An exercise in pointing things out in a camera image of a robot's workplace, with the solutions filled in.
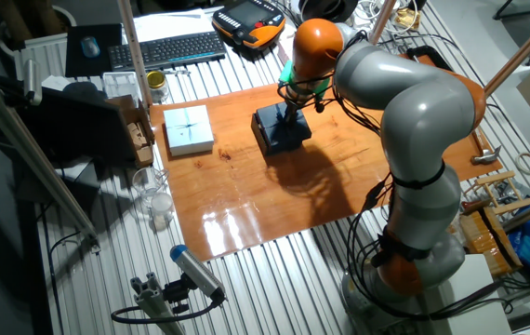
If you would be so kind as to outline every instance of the yellow lid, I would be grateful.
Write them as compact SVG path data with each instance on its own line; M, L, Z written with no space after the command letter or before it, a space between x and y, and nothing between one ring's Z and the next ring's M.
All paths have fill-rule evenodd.
M166 77L159 71L151 71L147 74L147 82L150 88L157 89L166 83Z

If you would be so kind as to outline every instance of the paper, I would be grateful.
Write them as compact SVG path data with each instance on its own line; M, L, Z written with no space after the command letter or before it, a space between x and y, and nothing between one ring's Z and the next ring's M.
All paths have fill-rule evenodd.
M42 82L42 87L62 91L69 84L71 84L71 82L67 80L67 78L62 76L51 75Z
M211 19L202 9L146 15L133 21L140 42L214 31Z

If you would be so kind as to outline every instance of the computer mouse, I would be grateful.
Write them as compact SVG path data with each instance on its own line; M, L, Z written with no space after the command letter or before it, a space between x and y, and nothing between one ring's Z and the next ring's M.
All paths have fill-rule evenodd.
M96 42L95 37L88 36L82 38L81 48L83 49L83 55L87 58L96 58L99 56L98 42Z

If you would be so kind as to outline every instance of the orange controller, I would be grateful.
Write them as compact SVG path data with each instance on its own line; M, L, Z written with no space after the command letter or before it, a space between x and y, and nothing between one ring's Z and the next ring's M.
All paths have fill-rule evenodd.
M281 10L260 0L241 0L213 14L214 27L237 45L267 47L285 25Z

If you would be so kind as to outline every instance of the glass jar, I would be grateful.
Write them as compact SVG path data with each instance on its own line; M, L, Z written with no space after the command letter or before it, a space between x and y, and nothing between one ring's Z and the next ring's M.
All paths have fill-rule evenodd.
M147 82L152 93L153 104L165 104L170 92L166 85L166 76L159 71L147 73Z

